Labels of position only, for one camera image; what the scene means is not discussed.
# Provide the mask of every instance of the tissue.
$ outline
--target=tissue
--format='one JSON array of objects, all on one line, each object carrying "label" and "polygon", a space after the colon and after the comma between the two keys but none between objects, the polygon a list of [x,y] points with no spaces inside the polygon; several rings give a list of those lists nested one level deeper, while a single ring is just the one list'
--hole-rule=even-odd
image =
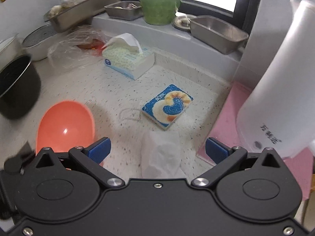
[{"label": "tissue", "polygon": [[105,65],[133,80],[149,70],[155,61],[154,52],[148,47],[141,47],[129,33],[110,39],[102,55]]},{"label": "tissue", "polygon": [[186,178],[180,168],[181,145],[177,131],[146,131],[141,146],[142,177]]}]

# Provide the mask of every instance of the metal screw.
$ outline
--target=metal screw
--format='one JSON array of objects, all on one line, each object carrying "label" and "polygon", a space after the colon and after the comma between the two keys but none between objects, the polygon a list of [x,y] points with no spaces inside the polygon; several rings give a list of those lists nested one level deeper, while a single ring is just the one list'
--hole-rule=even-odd
[{"label": "metal screw", "polygon": [[163,184],[157,183],[153,185],[155,188],[162,188]]},{"label": "metal screw", "polygon": [[22,231],[22,233],[26,236],[32,236],[33,235],[33,230],[29,227],[25,227]]},{"label": "metal screw", "polygon": [[294,229],[291,226],[288,226],[283,230],[284,235],[292,235],[293,233],[294,233]]},{"label": "metal screw", "polygon": [[193,180],[193,184],[199,187],[203,187],[209,184],[209,180],[206,178],[199,177]]},{"label": "metal screw", "polygon": [[120,178],[113,177],[107,180],[107,184],[114,187],[121,186],[122,180]]}]

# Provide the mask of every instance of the pink mat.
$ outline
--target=pink mat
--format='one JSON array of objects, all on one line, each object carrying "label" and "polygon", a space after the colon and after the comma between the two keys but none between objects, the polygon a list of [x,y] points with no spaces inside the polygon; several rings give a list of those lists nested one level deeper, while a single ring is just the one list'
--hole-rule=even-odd
[{"label": "pink mat", "polygon": [[[251,92],[252,90],[242,84],[238,82],[233,83],[232,89],[226,99],[220,115],[218,116],[218,119],[207,138],[215,137],[229,147],[240,145],[240,140],[236,131],[236,116]],[[197,156],[212,165],[215,164],[209,156],[207,156],[204,144],[198,150]],[[284,162],[299,183],[303,192],[303,200],[308,199],[311,188],[311,176],[313,172],[312,153],[308,148],[305,148],[296,157],[292,159],[285,159]]]}]

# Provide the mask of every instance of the white electric kettle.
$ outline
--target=white electric kettle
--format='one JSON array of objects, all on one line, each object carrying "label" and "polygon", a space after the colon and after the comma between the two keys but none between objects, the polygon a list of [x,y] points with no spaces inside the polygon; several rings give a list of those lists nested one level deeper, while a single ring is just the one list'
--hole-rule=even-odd
[{"label": "white electric kettle", "polygon": [[290,2],[289,31],[237,115],[244,148],[261,152],[273,147],[282,158],[307,146],[315,154],[315,3]]}]

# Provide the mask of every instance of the countertop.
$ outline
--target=countertop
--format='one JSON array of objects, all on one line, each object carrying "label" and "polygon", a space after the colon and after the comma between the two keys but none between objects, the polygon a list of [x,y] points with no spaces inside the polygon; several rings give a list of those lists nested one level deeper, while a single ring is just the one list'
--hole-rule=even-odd
[{"label": "countertop", "polygon": [[196,150],[215,122],[226,95],[221,95],[217,88],[213,91],[212,82],[203,82],[201,85],[207,86],[203,87],[183,74],[173,72],[170,70],[172,60],[166,57],[163,60],[160,56],[156,61],[157,65],[138,80],[106,67],[103,61],[66,73],[58,68],[53,71],[48,59],[35,62],[42,81],[40,97],[24,118],[9,121],[0,117],[0,164],[26,141],[35,148],[37,128],[45,111],[56,102],[70,99],[90,108],[95,118],[97,138],[107,136],[111,139],[111,154],[105,159],[104,167],[126,182],[129,178],[141,178],[143,132],[161,129],[142,115],[140,109],[169,84],[175,84],[194,100],[168,131],[179,132],[181,168],[187,179],[190,181],[204,173],[211,165],[197,158]]}]

